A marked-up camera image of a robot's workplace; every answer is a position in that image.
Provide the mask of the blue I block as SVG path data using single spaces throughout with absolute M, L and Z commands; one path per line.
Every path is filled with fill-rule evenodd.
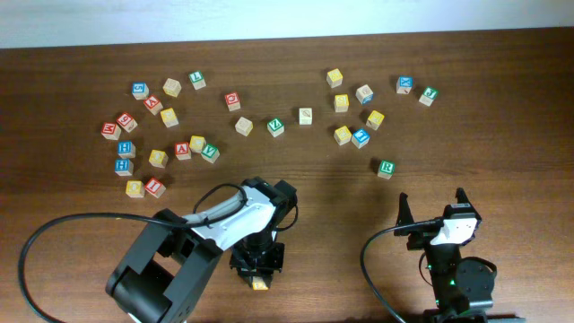
M 364 130 L 363 128 L 360 128 L 358 130 L 356 130 L 353 134 L 352 134 L 352 143 L 358 148 L 361 149 L 363 146 L 365 146 L 370 140 L 370 135 L 369 133 Z

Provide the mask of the red a block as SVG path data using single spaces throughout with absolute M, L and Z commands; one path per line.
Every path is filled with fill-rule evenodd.
M 190 160 L 192 153 L 187 142 L 175 143 L 175 156 L 178 160 Z
M 143 101 L 144 106 L 153 115 L 157 115 L 161 110 L 163 110 L 163 105 L 161 101 L 154 95 L 150 95 Z

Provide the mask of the red M block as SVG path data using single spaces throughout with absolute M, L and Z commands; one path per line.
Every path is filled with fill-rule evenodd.
M 118 140 L 121 135 L 121 128 L 116 123 L 104 122 L 100 133 L 106 139 Z

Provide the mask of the yellow O block middle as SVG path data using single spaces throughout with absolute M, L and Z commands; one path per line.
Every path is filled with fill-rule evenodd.
M 152 150 L 148 161 L 153 167 L 164 169 L 169 161 L 169 156 L 164 151 Z

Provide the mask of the red A block front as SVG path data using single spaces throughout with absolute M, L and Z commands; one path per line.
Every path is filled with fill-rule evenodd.
M 178 160 L 190 160 L 192 153 L 187 142 L 175 143 L 175 156 Z

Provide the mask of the yellow C block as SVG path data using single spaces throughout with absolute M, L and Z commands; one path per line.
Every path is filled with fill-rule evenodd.
M 201 153 L 206 146 L 206 141 L 203 136 L 192 135 L 189 142 L 189 148 L 192 153 Z

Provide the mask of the red 9 block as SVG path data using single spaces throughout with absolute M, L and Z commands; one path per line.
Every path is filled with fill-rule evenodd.
M 137 127 L 135 119 L 124 112 L 117 118 L 117 123 L 128 133 L 132 132 Z

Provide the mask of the yellow block near A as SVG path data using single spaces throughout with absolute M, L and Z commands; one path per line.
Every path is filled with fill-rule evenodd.
M 173 108 L 163 109 L 161 119 L 166 127 L 174 127 L 178 124 L 178 117 Z

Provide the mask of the yellow block back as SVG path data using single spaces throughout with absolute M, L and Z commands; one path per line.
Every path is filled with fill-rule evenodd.
M 343 83 L 343 78 L 344 77 L 338 68 L 330 70 L 326 74 L 326 81 L 331 88 L 340 86 Z

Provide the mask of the yellow block lower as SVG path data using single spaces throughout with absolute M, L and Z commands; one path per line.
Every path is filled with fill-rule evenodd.
M 334 139 L 338 145 L 347 144 L 352 139 L 352 133 L 347 126 L 338 127 L 334 131 Z

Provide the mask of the yellow o block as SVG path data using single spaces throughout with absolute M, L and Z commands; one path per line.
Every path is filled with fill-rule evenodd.
M 164 151 L 152 150 L 148 161 L 153 167 L 164 169 L 169 161 L 169 156 Z
M 142 198 L 145 195 L 144 184 L 140 180 L 129 180 L 125 192 L 129 197 Z

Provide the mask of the red Q block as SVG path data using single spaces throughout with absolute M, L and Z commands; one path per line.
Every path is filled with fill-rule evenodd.
M 239 95 L 236 92 L 226 94 L 224 99 L 229 111 L 234 111 L 241 108 Z

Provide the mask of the yellow S block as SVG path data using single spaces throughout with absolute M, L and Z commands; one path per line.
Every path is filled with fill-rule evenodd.
M 269 289 L 265 280 L 259 276 L 253 276 L 251 278 L 251 287 L 254 291 L 267 291 Z

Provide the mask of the blue D side block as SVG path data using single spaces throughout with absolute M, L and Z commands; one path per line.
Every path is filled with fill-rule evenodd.
M 364 84 L 356 90 L 355 96 L 360 104 L 364 105 L 372 101 L 374 93 L 367 84 Z

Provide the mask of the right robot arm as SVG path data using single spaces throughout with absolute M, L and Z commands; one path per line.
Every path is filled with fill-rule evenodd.
M 423 312 L 425 322 L 486 322 L 493 306 L 497 267 L 477 257 L 463 258 L 460 249 L 474 239 L 482 217 L 458 188 L 457 201 L 446 205 L 441 217 L 427 222 L 413 219 L 407 194 L 399 196 L 397 236 L 408 238 L 408 250 L 422 250 L 430 272 L 437 308 Z

